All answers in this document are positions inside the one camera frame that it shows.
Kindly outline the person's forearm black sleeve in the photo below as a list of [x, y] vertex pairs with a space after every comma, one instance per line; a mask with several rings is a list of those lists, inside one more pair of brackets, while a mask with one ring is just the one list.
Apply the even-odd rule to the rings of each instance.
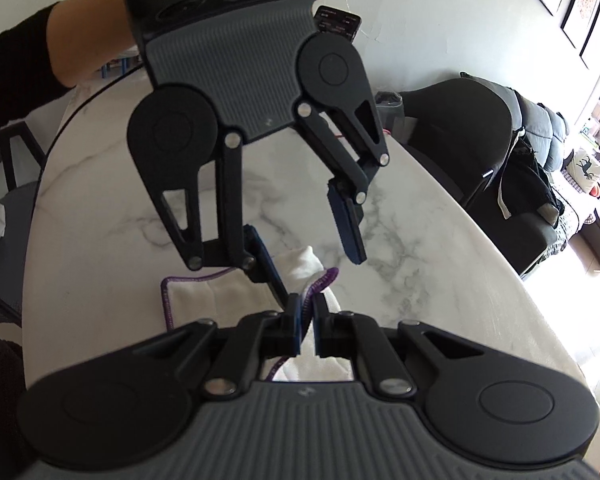
[[0, 33], [0, 129], [135, 44], [124, 0], [62, 0]]

